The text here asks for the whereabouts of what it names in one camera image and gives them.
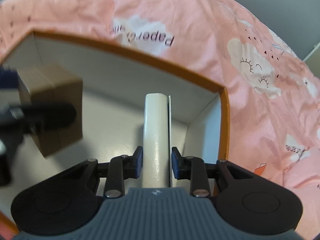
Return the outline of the gold cube box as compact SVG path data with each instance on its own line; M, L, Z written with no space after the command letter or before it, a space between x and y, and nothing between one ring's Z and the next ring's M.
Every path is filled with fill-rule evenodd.
M80 77L59 65L17 70L20 101L31 105L25 115L35 122L31 135L44 157L82 139Z

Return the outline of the white box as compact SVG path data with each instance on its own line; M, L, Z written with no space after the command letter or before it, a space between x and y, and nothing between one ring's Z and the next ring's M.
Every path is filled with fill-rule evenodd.
M169 187L169 114L166 95L146 95L143 128L142 187Z

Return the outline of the orange cardboard storage box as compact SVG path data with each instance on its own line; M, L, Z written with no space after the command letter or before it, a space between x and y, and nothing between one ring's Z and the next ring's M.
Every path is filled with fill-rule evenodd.
M86 158L109 161L143 141L146 96L168 100L168 145L213 163L229 150L227 90L189 70L138 51L68 36L29 35L2 60L12 69L61 66L82 78L83 141L45 160L28 138L18 153L14 183L1 190L1 208L14 194ZM151 170L126 184L127 196L108 200L84 228L66 239L224 239L230 228L212 204L189 194L188 182L143 189Z

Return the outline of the pink patterned duvet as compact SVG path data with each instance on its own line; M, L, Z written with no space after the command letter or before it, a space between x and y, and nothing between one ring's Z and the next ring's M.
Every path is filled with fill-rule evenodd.
M1 1L1 55L33 28L141 50L222 84L231 161L296 193L319 195L319 79L238 2Z

